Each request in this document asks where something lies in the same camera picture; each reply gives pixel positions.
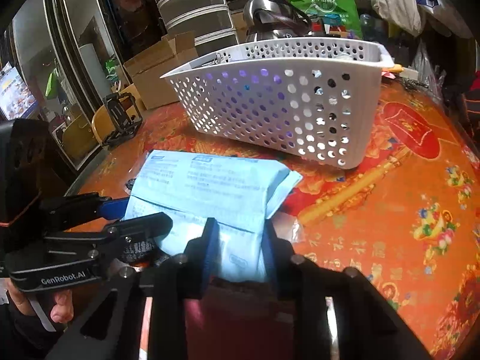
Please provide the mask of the person left hand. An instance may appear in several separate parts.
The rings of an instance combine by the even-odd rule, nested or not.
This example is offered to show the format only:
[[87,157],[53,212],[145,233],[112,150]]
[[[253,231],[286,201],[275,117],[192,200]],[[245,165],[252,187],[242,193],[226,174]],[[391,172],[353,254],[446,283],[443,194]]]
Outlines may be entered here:
[[[10,279],[5,279],[5,285],[11,300],[18,311],[26,316],[34,316],[35,312],[27,297],[19,291]],[[64,290],[54,294],[55,304],[50,311],[50,317],[55,323],[68,323],[73,319],[72,291]]]

